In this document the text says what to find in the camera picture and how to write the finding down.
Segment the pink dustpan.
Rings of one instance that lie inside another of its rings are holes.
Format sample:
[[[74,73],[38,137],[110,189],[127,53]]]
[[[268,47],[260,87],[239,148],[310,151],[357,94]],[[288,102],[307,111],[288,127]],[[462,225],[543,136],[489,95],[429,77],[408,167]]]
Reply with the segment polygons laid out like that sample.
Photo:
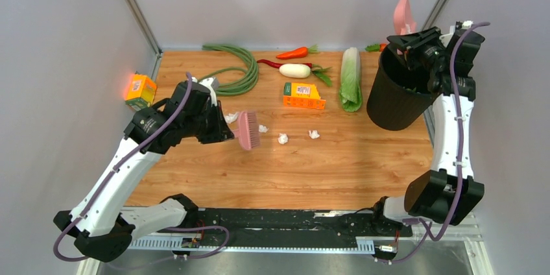
[[[397,35],[406,35],[416,32],[415,22],[409,0],[399,0],[393,14],[394,30]]]

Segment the pink hand brush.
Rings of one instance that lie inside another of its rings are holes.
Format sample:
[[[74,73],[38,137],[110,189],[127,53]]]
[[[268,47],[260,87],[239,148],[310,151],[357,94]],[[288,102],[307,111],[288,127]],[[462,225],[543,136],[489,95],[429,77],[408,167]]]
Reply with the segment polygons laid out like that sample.
[[[234,136],[244,150],[252,150],[260,146],[260,132],[255,112],[243,111],[237,116],[237,128],[233,129]]]

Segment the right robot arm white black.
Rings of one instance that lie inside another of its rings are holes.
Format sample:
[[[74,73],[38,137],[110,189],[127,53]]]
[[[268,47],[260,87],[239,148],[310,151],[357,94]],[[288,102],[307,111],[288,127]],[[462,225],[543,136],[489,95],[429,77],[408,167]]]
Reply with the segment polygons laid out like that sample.
[[[484,196],[469,153],[476,83],[470,76],[484,36],[471,21],[447,33],[438,27],[388,37],[368,98],[369,118],[380,128],[403,130],[426,110],[434,116],[433,158],[401,197],[383,197],[371,229],[387,235],[396,223],[417,220],[458,225]]]

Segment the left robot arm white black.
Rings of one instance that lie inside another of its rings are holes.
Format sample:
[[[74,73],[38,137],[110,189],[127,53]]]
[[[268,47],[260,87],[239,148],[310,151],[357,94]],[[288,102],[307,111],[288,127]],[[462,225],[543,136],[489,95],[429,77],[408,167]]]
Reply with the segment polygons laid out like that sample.
[[[72,210],[59,211],[54,217],[62,234],[74,238],[81,259],[111,262],[132,241],[148,234],[198,230],[197,205],[182,194],[132,211],[123,206],[149,169],[184,138],[196,138],[202,144],[233,139],[215,93],[218,85],[213,77],[181,82],[171,97],[134,114],[91,191]]]

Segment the black trash bin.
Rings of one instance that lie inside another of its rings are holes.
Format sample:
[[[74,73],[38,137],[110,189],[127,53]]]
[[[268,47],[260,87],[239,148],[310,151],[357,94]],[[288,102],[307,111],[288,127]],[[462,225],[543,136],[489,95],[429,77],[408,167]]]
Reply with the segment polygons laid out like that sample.
[[[427,90],[427,72],[410,71],[401,65],[387,47],[379,57],[379,67],[370,91],[366,111],[385,130],[398,131],[410,126],[432,105]]]

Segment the paper scrap small middle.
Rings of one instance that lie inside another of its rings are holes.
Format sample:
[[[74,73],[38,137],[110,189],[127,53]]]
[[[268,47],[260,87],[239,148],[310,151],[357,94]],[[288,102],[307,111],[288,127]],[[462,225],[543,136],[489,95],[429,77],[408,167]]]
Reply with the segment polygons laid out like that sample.
[[[267,133],[269,131],[269,128],[267,128],[264,125],[259,125],[259,132],[260,133]]]

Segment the orange yellow sponge pack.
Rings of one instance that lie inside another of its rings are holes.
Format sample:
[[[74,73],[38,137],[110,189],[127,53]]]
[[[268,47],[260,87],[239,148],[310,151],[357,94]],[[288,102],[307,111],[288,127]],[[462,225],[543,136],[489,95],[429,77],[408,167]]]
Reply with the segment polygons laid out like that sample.
[[[125,104],[135,112],[148,108],[154,102],[157,88],[149,76],[134,74],[125,95]]]

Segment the green long beans bundle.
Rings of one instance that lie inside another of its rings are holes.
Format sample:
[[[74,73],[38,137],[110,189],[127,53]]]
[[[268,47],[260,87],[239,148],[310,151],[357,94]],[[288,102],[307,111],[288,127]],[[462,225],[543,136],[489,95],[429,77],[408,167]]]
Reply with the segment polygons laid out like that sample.
[[[205,77],[199,79],[205,80],[206,78],[216,77],[221,73],[229,71],[238,71],[242,73],[241,78],[220,84],[215,90],[215,93],[222,97],[233,97],[243,95],[251,91],[259,81],[259,64],[254,58],[251,51],[243,47],[222,43],[207,43],[202,46],[203,51],[219,51],[232,54],[244,63],[244,67],[230,66],[219,69],[215,72],[207,74]]]

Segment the paper scrap centre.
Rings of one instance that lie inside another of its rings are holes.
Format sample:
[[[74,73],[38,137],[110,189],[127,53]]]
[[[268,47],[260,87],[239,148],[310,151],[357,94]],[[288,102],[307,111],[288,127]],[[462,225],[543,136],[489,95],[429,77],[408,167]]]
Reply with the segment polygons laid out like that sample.
[[[279,143],[280,145],[284,145],[284,144],[286,144],[288,141],[289,141],[289,138],[288,138],[288,135],[287,135],[287,134],[279,134],[279,136],[278,136],[278,143]]]

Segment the napa cabbage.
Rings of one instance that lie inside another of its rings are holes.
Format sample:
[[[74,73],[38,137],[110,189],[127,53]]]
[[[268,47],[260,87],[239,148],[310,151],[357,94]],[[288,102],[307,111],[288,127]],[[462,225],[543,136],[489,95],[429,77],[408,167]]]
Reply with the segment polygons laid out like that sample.
[[[361,59],[359,50],[355,47],[350,47],[343,52],[339,98],[342,109],[346,112],[356,112],[363,103]]]

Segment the red chili pepper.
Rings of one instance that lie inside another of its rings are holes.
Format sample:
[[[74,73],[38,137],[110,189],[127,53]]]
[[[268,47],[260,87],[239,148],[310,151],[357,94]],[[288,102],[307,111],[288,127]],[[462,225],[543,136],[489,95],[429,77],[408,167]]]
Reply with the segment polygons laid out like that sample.
[[[276,68],[276,69],[279,69],[281,66],[285,65],[285,63],[273,62],[273,61],[266,60],[266,59],[260,59],[260,60],[257,60],[256,62],[258,64],[266,64],[266,65],[268,65],[270,67],[273,67],[273,68]],[[302,63],[302,65],[305,65],[305,66],[309,67],[310,69],[313,68],[313,64],[311,64],[311,63]]]

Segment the orange box on table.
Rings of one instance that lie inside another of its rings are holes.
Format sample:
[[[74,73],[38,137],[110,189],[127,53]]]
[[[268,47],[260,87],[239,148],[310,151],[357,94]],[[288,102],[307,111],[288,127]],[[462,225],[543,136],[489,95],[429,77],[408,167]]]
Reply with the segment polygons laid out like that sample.
[[[314,84],[286,82],[283,87],[283,105],[324,110],[326,101],[321,98]]]

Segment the white radish with leaves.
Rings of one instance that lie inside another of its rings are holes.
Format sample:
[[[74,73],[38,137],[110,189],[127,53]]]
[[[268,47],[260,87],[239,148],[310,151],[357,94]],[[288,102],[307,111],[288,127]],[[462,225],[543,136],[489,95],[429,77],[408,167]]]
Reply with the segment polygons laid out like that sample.
[[[306,64],[283,64],[278,68],[279,72],[289,78],[304,79],[313,75],[323,81],[328,87],[332,87],[332,80],[327,76],[329,67],[323,68],[320,65],[313,64],[311,67]]]

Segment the paper scrap right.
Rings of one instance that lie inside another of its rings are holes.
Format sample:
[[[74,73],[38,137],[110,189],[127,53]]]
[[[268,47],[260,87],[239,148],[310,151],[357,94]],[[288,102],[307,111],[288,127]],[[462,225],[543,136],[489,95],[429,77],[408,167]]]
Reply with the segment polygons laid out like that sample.
[[[308,134],[311,139],[318,139],[320,137],[320,134],[317,130],[309,130]]]

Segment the orange carrot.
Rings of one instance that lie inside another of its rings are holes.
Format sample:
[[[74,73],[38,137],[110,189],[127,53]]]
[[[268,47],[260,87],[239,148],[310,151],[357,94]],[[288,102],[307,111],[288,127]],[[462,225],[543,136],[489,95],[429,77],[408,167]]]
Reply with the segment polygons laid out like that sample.
[[[279,60],[292,60],[298,58],[305,58],[310,54],[318,53],[318,45],[312,45],[310,47],[299,47],[292,51],[287,51],[276,56]]]

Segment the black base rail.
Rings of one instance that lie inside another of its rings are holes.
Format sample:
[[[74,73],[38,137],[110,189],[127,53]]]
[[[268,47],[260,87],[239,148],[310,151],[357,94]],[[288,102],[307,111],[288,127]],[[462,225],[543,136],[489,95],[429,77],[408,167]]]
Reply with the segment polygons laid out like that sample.
[[[207,226],[202,245],[250,248],[353,248],[357,238],[410,237],[410,227],[363,211],[204,208],[192,227]]]

